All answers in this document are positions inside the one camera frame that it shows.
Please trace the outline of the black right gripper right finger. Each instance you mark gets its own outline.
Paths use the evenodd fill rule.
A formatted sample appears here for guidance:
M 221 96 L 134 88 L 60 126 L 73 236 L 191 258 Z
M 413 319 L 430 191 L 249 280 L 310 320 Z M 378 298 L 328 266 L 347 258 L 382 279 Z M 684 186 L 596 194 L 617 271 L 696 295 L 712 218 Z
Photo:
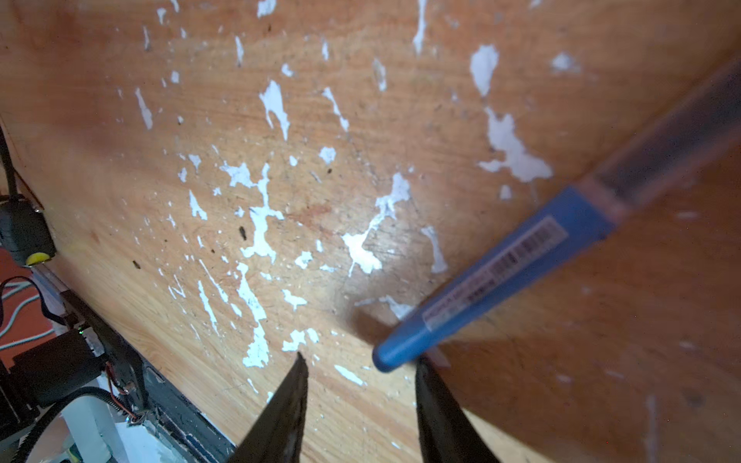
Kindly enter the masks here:
M 415 392 L 419 442 L 424 462 L 501 462 L 476 432 L 435 366 L 426 357 L 417 364 Z

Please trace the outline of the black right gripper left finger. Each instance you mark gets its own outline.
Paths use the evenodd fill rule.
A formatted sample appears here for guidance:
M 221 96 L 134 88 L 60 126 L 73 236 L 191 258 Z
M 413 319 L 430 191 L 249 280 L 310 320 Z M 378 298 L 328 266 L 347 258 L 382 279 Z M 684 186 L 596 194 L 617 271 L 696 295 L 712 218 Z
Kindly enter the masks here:
M 297 353 L 272 399 L 227 461 L 299 462 L 308 389 L 308 366 L 303 355 Z

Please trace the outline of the blue pen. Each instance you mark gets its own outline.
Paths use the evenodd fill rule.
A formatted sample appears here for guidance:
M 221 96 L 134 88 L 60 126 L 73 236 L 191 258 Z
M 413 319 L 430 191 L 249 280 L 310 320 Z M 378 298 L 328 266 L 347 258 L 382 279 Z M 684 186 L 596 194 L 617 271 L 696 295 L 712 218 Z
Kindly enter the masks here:
M 374 366 L 391 372 L 417 359 L 739 143 L 740 61 L 733 59 L 428 297 L 374 347 Z

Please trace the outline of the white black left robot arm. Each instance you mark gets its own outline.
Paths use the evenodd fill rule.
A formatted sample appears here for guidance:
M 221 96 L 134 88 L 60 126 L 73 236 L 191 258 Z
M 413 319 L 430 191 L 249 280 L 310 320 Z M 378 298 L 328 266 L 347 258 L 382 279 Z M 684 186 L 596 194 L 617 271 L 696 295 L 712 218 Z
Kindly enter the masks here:
M 116 397 L 113 367 L 80 330 L 64 333 L 1 367 L 1 447 L 15 444 L 13 462 L 27 462 L 42 434 L 77 399 L 92 397 L 138 426 L 145 416 Z

